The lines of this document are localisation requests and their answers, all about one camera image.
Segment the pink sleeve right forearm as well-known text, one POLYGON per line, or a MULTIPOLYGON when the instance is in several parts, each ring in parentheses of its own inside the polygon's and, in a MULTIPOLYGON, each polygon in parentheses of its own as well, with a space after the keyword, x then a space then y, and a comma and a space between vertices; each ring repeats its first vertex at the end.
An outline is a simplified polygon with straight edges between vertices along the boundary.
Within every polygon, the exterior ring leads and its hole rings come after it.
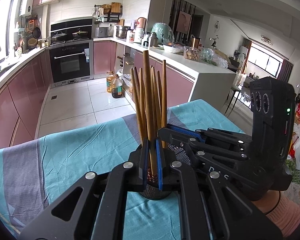
POLYGON ((280 193, 277 204, 265 215, 281 230, 283 237, 287 238, 300 225, 300 204, 280 193))

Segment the right hand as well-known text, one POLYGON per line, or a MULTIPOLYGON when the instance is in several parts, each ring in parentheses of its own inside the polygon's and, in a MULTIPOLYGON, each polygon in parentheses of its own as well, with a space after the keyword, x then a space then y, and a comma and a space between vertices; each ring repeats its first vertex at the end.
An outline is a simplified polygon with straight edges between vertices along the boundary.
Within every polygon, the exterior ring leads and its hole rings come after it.
POLYGON ((252 203, 264 214, 270 213, 280 202, 281 192, 269 190, 261 199, 252 203))

